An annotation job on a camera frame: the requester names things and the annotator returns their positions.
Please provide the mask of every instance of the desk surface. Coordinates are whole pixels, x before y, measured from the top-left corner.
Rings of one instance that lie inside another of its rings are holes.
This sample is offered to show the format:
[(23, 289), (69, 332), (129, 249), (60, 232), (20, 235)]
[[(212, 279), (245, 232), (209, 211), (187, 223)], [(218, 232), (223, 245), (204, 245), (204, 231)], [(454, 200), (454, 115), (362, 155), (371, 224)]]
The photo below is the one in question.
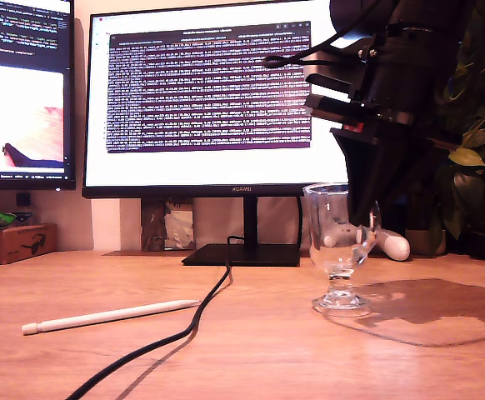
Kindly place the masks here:
[[(0, 398), (65, 398), (122, 355), (187, 327), (194, 309), (24, 337), (21, 326), (182, 298), (224, 267), (182, 257), (62, 252), (0, 266)], [(85, 398), (485, 398), (485, 262), (370, 258), (353, 275), (375, 312), (329, 320), (326, 277), (235, 267), (197, 335), (130, 362)]]

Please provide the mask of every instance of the white wall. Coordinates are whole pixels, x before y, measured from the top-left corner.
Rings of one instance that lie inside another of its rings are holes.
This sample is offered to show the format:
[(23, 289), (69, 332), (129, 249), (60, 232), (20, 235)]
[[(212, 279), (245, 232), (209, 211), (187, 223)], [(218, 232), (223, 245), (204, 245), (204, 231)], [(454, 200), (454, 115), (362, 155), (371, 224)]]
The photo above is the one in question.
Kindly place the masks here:
[[(211, 0), (76, 0), (76, 150), (77, 190), (33, 192), (33, 208), (41, 222), (58, 225), (60, 250), (100, 251), (140, 248), (140, 201), (138, 199), (87, 200), (81, 196), (87, 85), (88, 31), (90, 15), (154, 8), (204, 4), (243, 3)], [(13, 211), (15, 192), (0, 191), (0, 211)], [(229, 234), (243, 233), (243, 201), (240, 198), (195, 200), (197, 245), (224, 243)], [(293, 198), (267, 197), (259, 201), (259, 239), (263, 243), (294, 243), (298, 209)], [(307, 234), (304, 243), (308, 242)]]

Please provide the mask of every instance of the glass base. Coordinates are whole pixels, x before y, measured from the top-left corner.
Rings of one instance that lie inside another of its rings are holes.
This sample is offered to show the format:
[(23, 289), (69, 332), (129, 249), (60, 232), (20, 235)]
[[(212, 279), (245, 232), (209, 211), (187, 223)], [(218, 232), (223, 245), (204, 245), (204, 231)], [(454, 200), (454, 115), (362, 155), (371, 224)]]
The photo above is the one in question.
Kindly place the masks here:
[(368, 301), (348, 290), (333, 290), (312, 301), (313, 308), (334, 317), (361, 317), (372, 312)]

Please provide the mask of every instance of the monitor screen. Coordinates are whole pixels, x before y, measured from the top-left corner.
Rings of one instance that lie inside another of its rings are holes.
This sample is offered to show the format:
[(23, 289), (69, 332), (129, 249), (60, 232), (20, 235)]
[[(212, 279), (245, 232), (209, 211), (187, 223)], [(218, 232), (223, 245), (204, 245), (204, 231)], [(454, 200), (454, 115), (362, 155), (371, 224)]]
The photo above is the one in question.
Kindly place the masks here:
[(75, 188), (73, 0), (0, 1), (0, 189)]
[(328, 8), (298, 0), (93, 15), (83, 195), (290, 196), (346, 182), (333, 123), (303, 105), (311, 90), (337, 95), (311, 89), (302, 67), (261, 66), (332, 36)]

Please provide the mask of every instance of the game controller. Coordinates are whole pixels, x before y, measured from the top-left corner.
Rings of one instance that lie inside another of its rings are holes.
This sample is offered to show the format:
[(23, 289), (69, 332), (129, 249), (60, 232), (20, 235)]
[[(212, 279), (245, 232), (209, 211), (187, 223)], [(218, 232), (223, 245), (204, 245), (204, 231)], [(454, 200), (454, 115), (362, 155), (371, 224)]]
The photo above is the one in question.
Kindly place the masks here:
[(409, 258), (411, 248), (408, 240), (396, 232), (382, 229), (377, 234), (376, 247), (394, 261), (405, 261)]
[[(332, 248), (337, 245), (340, 238), (356, 238), (356, 243), (362, 241), (362, 231), (358, 227), (351, 224), (337, 225), (331, 232), (328, 232), (323, 239), (323, 244), (327, 248)], [(394, 261), (405, 261), (409, 258), (411, 248), (408, 240), (396, 232), (388, 229), (381, 229), (377, 233), (375, 248), (380, 249), (387, 254), (389, 258)]]

